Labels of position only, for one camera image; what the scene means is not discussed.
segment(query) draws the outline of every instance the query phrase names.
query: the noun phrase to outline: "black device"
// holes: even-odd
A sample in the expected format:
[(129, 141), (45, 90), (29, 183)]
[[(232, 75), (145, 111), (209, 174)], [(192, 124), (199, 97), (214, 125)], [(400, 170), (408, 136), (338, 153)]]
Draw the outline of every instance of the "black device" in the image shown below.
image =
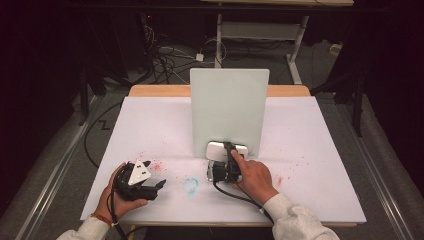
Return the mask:
[[(145, 167), (150, 165), (150, 161), (143, 162)], [(166, 179), (156, 184), (147, 184), (147, 180), (143, 180), (134, 185), (129, 184), (131, 174), (135, 164), (128, 162), (121, 171), (118, 172), (114, 181), (115, 191), (126, 201), (134, 201), (136, 199), (155, 200), (158, 191), (165, 185)]]
[(229, 183), (237, 182), (239, 177), (241, 176), (240, 168), (237, 164), (237, 161), (231, 155), (231, 150), (237, 150), (236, 146), (231, 142), (223, 142), (224, 148), (227, 151), (227, 162), (213, 162), (212, 166), (212, 175), (213, 181), (225, 181)]

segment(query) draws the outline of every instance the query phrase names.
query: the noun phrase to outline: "blue stain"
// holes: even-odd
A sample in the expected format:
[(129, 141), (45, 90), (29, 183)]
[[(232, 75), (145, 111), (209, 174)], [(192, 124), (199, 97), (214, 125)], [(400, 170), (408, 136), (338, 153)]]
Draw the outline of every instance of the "blue stain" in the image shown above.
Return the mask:
[(184, 191), (188, 194), (194, 194), (196, 192), (197, 187), (199, 186), (199, 182), (195, 178), (186, 179), (184, 182)]

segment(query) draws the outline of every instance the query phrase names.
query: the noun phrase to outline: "red bracelet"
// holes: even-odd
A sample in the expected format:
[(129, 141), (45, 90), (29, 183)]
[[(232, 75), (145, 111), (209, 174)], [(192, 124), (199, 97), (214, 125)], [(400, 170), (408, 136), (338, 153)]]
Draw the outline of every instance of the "red bracelet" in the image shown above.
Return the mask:
[(95, 217), (97, 219), (99, 219), (100, 221), (106, 223), (107, 225), (109, 225), (110, 228), (113, 228), (113, 226), (115, 226), (112, 221), (110, 221), (109, 219), (103, 217), (102, 215), (96, 214), (96, 213), (92, 213), (91, 217)]

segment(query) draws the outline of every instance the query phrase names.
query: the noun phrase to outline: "white table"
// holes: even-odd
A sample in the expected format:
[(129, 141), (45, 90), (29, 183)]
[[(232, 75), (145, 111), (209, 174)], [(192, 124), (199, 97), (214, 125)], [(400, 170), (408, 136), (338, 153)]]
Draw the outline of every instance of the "white table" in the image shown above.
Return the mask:
[[(192, 146), (189, 97), (127, 97), (81, 219), (96, 208), (113, 170), (123, 161), (141, 159), (152, 162), (154, 178), (167, 182), (155, 201), (128, 213), (122, 222), (270, 226), (253, 205), (214, 189), (206, 180), (207, 160), (194, 158)], [(259, 155), (270, 167), (274, 186), (294, 203), (311, 208), (324, 224), (352, 226), (366, 221), (314, 97), (267, 98)]]

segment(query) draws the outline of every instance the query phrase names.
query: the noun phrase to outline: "person's left hand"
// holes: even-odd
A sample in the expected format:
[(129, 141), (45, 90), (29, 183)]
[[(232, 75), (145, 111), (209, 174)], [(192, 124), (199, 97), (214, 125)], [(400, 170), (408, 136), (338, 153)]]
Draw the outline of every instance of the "person's left hand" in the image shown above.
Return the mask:
[[(111, 209), (111, 203), (110, 203), (110, 193), (112, 190), (113, 180), (115, 179), (115, 175), (118, 173), (118, 171), (125, 166), (126, 163), (122, 163), (121, 166), (119, 166), (113, 173), (112, 176), (109, 179), (109, 184), (106, 186), (106, 188), (103, 190), (102, 195), (99, 199), (99, 204), (97, 205), (96, 211), (94, 211), (94, 214), (101, 215), (110, 222), (113, 222), (112, 215), (110, 214), (108, 210)], [(137, 199), (134, 201), (125, 201), (123, 200), (119, 194), (115, 192), (114, 194), (114, 205), (115, 205), (115, 214), (119, 219), (121, 219), (127, 212), (134, 210), (136, 208), (140, 208), (143, 206), (146, 206), (148, 201), (146, 199)]]

